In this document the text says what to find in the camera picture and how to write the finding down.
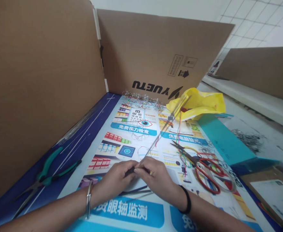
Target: cardboard sheet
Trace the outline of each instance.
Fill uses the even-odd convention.
[[[109,91],[163,103],[197,87],[234,25],[97,10]]]
[[[283,99],[283,47],[233,48],[216,75]]]
[[[0,0],[0,197],[105,92],[89,0]]]
[[[283,227],[283,167],[240,177]]]

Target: black wristband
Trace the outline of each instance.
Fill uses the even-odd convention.
[[[190,213],[190,210],[191,210],[191,199],[190,199],[189,193],[188,193],[188,191],[187,191],[182,185],[179,185],[179,186],[184,190],[184,192],[185,192],[185,194],[186,194],[186,196],[187,196],[187,201],[188,201],[186,211],[180,211],[180,210],[179,210],[179,212],[181,212],[181,213],[183,213],[183,214],[189,214],[189,213]]]

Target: poster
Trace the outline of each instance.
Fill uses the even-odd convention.
[[[67,189],[77,190],[87,187],[90,181],[96,184],[117,162],[141,161],[149,147],[155,142],[149,156],[165,164],[175,183],[184,186],[187,190],[243,221],[256,231],[262,231],[256,219],[258,216],[259,223],[263,224],[264,228],[270,228],[269,231],[271,231],[267,220],[237,176],[208,140],[207,135],[203,133],[198,122],[192,120],[181,123],[172,121],[164,127],[169,117],[170,113],[166,108],[162,112],[157,112],[151,104],[142,105],[133,102],[128,104],[128,101],[122,97],[97,135],[97,142],[93,142],[86,153],[85,160],[88,163],[83,164],[83,172],[76,172],[72,175],[67,182]],[[171,145],[172,141],[179,141],[181,146],[191,147],[201,152],[203,157],[222,166],[226,170],[225,176],[214,176],[214,178],[226,190],[215,195],[204,189],[195,176],[195,168],[188,161],[184,162],[177,149]],[[187,149],[186,151],[190,155],[196,156],[194,150]],[[202,174],[200,177],[207,186],[212,187]],[[236,191],[233,193],[229,191],[232,188],[232,179],[236,183]],[[125,192],[132,193],[141,189],[147,190],[149,188],[143,182],[133,188],[126,189]],[[190,218],[181,214],[175,207],[161,200],[155,194],[142,197],[143,195],[145,194],[119,196],[105,202],[91,211],[91,217],[88,220],[83,218],[81,225],[93,223],[93,226],[102,224],[116,227],[119,230],[135,231],[159,229],[182,232],[198,230]],[[250,207],[254,211],[249,209],[247,202],[250,203]]]

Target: left hand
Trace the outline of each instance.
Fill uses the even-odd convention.
[[[125,176],[125,173],[138,164],[135,160],[122,161],[114,164],[102,180],[94,185],[91,191],[90,207],[96,206],[115,198],[137,177],[136,173]]]

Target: bracelet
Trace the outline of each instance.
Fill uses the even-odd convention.
[[[88,194],[87,194],[86,219],[89,219],[89,217],[90,217],[90,199],[91,199],[90,189],[91,189],[91,185],[92,185],[92,180],[90,181],[89,188],[88,188]]]
[[[187,209],[185,211],[180,211],[182,214],[189,214],[190,213],[190,210],[191,210],[191,199],[190,199],[190,196],[189,196],[189,193],[188,191],[182,186],[182,185],[179,185],[185,192],[186,196],[187,196],[187,201],[188,201],[188,204],[187,204]]]

